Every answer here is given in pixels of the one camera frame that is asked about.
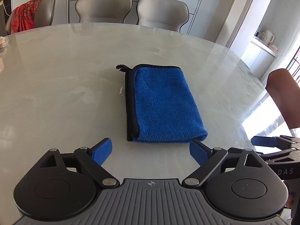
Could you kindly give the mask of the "person's right hand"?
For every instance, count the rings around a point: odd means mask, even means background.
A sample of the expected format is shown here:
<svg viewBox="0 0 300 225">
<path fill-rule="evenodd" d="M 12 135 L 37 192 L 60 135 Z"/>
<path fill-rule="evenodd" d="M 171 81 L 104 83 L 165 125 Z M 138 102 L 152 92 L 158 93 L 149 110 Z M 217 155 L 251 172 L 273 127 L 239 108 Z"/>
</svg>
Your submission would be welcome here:
<svg viewBox="0 0 300 225">
<path fill-rule="evenodd" d="M 293 194 L 289 193 L 288 200 L 285 206 L 287 209 L 291 209 L 292 205 L 293 205 Z"/>
</svg>

